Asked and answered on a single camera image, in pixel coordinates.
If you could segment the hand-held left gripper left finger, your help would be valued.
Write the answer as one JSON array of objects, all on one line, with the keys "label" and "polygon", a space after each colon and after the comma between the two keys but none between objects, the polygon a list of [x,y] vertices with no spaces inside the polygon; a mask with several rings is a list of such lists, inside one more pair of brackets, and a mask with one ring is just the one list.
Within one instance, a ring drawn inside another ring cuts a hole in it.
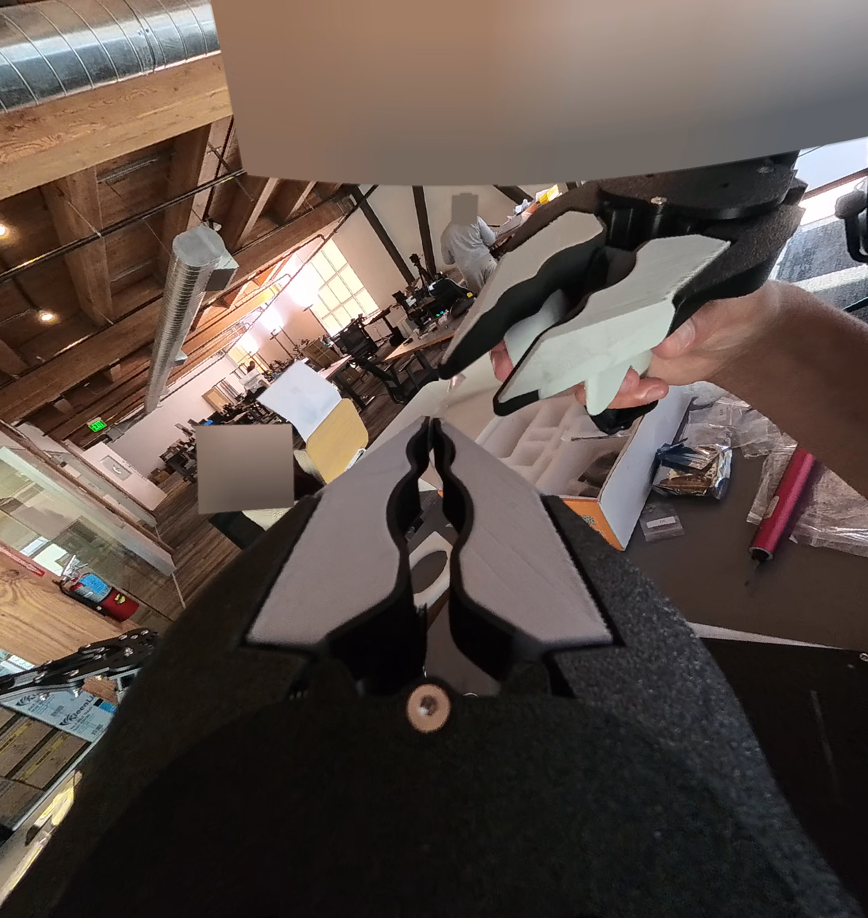
[{"label": "hand-held left gripper left finger", "polygon": [[427,626],[406,533],[421,514],[428,419],[366,453],[317,497],[246,635],[249,645],[330,656],[371,692],[418,679]]}]

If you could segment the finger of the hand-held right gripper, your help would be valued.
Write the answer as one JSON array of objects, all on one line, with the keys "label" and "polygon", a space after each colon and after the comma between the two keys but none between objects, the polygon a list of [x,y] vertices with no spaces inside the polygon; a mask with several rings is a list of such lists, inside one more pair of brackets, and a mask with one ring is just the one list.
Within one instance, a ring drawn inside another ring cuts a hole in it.
[{"label": "finger of the hand-held right gripper", "polygon": [[551,295],[505,336],[514,373],[494,398],[495,413],[507,416],[578,384],[591,413],[606,410],[630,369],[648,369],[652,348],[669,334],[679,291],[728,248],[712,237],[650,240],[629,273],[589,294],[576,315],[563,318],[562,292]]},{"label": "finger of the hand-held right gripper", "polygon": [[443,353],[440,378],[463,373],[556,291],[582,281],[607,236],[593,214],[562,214],[505,254]]}]

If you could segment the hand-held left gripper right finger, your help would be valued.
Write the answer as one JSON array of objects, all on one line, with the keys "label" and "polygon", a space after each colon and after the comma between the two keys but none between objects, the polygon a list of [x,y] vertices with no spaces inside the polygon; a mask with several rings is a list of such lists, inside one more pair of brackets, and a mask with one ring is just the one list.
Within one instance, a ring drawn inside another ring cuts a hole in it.
[{"label": "hand-held left gripper right finger", "polygon": [[431,420],[442,507],[456,533],[449,624],[491,678],[556,652],[612,644],[612,631],[543,497],[451,424]]}]

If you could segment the person's right forearm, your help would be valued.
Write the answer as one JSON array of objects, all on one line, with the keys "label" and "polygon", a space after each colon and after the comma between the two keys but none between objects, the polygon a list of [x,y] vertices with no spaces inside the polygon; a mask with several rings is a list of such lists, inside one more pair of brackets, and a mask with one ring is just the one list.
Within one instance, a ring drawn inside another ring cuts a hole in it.
[{"label": "person's right forearm", "polygon": [[868,325],[792,284],[777,312],[749,400],[868,500]]}]

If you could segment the person's right hand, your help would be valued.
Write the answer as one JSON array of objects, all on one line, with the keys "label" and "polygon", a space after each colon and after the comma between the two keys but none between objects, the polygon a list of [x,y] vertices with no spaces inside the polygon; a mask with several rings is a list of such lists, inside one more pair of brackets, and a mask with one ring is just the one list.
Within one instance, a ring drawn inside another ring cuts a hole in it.
[{"label": "person's right hand", "polygon": [[608,406],[638,407],[664,398],[671,385],[714,382],[722,368],[766,334],[787,289],[770,281],[749,295],[704,304],[652,349],[643,373],[628,368]]}]

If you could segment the orange cardboard box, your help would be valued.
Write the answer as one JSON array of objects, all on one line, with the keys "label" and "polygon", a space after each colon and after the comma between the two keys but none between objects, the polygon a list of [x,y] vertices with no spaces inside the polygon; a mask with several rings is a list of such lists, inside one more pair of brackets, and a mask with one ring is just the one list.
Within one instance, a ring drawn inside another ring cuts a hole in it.
[{"label": "orange cardboard box", "polygon": [[[492,419],[499,417],[493,411],[498,384],[491,371],[491,363],[481,358],[458,382],[425,385],[370,444],[370,451],[423,416],[438,416],[476,442]],[[674,440],[691,400],[688,387],[672,387],[657,407],[628,428],[631,434],[625,449],[596,498],[559,497],[613,547],[624,550],[628,546],[651,491],[656,452]]]}]

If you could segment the silver foil bag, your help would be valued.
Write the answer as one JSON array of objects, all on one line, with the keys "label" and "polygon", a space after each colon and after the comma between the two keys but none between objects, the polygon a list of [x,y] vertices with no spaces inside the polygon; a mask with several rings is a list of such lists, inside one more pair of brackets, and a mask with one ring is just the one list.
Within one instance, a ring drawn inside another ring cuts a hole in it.
[{"label": "silver foil bag", "polygon": [[670,497],[723,499],[730,483],[733,448],[725,443],[667,443],[655,455],[651,486]]}]

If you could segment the red fire extinguisher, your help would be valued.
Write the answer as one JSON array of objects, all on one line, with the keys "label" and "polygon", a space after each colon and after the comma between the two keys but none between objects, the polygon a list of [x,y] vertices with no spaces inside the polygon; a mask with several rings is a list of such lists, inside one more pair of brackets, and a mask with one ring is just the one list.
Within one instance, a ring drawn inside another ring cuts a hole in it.
[{"label": "red fire extinguisher", "polygon": [[131,619],[141,604],[93,572],[62,578],[57,585],[63,595],[119,623]]}]

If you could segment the red metal cylinder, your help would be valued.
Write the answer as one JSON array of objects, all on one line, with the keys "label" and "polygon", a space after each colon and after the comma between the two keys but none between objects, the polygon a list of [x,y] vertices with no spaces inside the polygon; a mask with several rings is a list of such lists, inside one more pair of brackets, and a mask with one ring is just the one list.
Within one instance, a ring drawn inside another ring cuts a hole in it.
[{"label": "red metal cylinder", "polygon": [[754,565],[771,561],[792,534],[817,465],[812,453],[800,445],[795,447],[749,544],[749,556]]}]

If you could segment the clear plastic wrap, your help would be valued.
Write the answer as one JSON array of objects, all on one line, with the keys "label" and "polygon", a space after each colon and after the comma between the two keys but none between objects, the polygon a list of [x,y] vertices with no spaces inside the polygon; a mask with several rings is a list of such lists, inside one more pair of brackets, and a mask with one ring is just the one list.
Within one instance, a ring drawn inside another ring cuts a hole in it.
[{"label": "clear plastic wrap", "polygon": [[[783,476],[795,441],[751,407],[741,410],[736,431],[744,457],[762,457],[760,482],[747,522],[760,523]],[[791,541],[868,558],[868,501],[842,479],[817,465],[799,505]]]}]

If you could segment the stacked cardboard boxes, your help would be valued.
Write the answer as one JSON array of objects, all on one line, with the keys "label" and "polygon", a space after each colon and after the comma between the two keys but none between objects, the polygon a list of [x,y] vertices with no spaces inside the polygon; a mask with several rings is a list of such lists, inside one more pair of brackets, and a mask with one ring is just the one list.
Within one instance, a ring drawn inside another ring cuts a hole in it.
[{"label": "stacked cardboard boxes", "polygon": [[110,680],[0,705],[0,839],[27,820],[99,741],[117,710]]}]

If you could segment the slim silver air duct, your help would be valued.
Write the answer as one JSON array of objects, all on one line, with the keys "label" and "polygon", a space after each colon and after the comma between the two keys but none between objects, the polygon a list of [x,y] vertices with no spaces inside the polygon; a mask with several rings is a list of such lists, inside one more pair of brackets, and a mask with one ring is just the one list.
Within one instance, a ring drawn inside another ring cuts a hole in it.
[{"label": "slim silver air duct", "polygon": [[146,414],[159,406],[205,294],[227,288],[238,269],[221,236],[207,225],[174,238],[144,397]]}]

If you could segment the black metal base plate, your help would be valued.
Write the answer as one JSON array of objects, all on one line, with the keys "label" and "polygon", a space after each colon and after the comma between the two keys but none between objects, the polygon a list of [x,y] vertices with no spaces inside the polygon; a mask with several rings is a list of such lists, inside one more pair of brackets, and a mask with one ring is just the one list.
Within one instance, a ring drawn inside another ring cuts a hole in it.
[{"label": "black metal base plate", "polygon": [[798,820],[868,916],[868,654],[703,642]]}]

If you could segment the large silver air duct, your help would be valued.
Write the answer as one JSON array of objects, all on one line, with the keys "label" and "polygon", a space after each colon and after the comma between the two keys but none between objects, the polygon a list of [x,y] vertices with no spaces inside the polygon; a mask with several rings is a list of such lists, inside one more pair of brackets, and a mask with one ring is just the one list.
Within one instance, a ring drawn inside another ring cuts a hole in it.
[{"label": "large silver air duct", "polygon": [[220,52],[208,1],[0,6],[0,114]]}]

